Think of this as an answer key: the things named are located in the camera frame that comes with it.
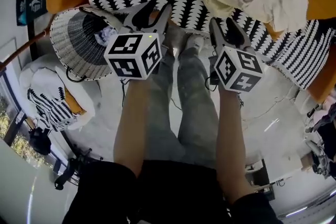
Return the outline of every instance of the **leg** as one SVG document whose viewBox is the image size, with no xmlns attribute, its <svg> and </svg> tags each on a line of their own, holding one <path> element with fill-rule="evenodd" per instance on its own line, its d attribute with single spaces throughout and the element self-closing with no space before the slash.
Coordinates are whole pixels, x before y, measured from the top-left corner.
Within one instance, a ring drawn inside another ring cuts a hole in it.
<svg viewBox="0 0 336 224">
<path fill-rule="evenodd" d="M 174 57 L 166 53 L 159 71 L 150 80 L 145 159 L 180 161 L 185 154 L 175 134 L 170 129 L 169 102 L 172 94 Z"/>
<path fill-rule="evenodd" d="M 185 50 L 180 56 L 177 72 L 183 110 L 178 139 L 187 150 L 187 159 L 195 164 L 214 168 L 218 115 L 210 93 L 205 88 L 207 77 L 197 49 L 192 47 Z"/>
</svg>

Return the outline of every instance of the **forearm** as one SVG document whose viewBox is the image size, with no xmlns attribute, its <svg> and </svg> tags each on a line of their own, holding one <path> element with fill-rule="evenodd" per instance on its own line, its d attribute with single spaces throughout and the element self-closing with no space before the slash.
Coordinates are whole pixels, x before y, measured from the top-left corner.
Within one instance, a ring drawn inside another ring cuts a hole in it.
<svg viewBox="0 0 336 224">
<path fill-rule="evenodd" d="M 220 113 L 217 137 L 217 177 L 230 202 L 252 193 L 245 178 L 246 153 L 236 92 L 220 87 Z"/>
<path fill-rule="evenodd" d="M 148 99 L 147 81 L 129 82 L 113 149 L 114 162 L 131 169 L 136 177 L 144 159 Z"/>
</svg>

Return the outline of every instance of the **person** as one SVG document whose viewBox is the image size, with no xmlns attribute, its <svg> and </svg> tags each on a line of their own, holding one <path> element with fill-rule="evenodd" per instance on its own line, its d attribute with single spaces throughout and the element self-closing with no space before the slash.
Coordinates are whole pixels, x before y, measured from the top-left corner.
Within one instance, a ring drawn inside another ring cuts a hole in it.
<svg viewBox="0 0 336 224">
<path fill-rule="evenodd" d="M 131 80 L 114 143 L 114 162 L 93 162 L 80 175 L 63 223 L 281 223 L 263 194 L 245 178 L 240 101 L 219 86 L 219 121 L 200 36 L 185 42 L 178 60 L 183 111 L 171 131 L 171 52 L 157 74 Z"/>
</svg>

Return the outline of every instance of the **window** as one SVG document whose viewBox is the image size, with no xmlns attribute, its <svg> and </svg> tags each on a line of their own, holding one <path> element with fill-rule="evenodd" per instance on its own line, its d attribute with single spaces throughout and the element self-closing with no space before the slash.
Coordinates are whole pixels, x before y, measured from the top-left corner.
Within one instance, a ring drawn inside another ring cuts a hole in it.
<svg viewBox="0 0 336 224">
<path fill-rule="evenodd" d="M 43 156 L 37 153 L 29 144 L 29 131 L 29 125 L 24 121 L 15 135 L 11 148 L 35 168 L 43 163 L 52 169 L 56 162 L 55 157 L 51 154 Z"/>
<path fill-rule="evenodd" d="M 10 124 L 16 117 L 18 111 L 15 103 L 7 89 L 4 78 L 0 78 L 0 137 L 5 138 L 5 135 L 10 127 Z"/>
<path fill-rule="evenodd" d="M 3 71 L 0 73 L 0 138 L 35 168 L 43 163 L 52 169 L 56 158 L 52 154 L 43 156 L 30 146 L 31 128 L 26 122 L 26 115 L 20 111 L 21 108 L 9 84 L 7 72 Z"/>
</svg>

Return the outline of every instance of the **white floor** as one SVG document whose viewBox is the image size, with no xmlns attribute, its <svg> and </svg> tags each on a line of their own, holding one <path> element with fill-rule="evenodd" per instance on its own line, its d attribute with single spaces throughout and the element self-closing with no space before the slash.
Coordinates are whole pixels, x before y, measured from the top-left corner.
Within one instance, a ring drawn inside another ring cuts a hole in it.
<svg viewBox="0 0 336 224">
<path fill-rule="evenodd" d="M 200 58 L 208 70 L 207 57 L 212 48 L 201 51 Z M 176 83 L 176 62 L 172 98 L 180 106 Z M 242 94 L 242 125 L 246 143 L 247 157 L 256 154 L 271 159 L 291 156 L 301 145 L 304 131 L 303 117 L 300 115 L 289 92 L 293 84 L 274 68 L 265 66 L 265 76 L 260 84 L 249 94 Z M 122 110 L 121 84 L 111 75 L 99 81 L 102 101 L 97 114 L 80 130 L 69 132 L 69 138 L 83 150 L 92 148 L 92 157 L 112 160 L 113 143 Z M 212 98 L 219 111 L 218 91 Z M 170 104 L 171 129 L 178 133 L 182 111 L 173 102 Z"/>
</svg>

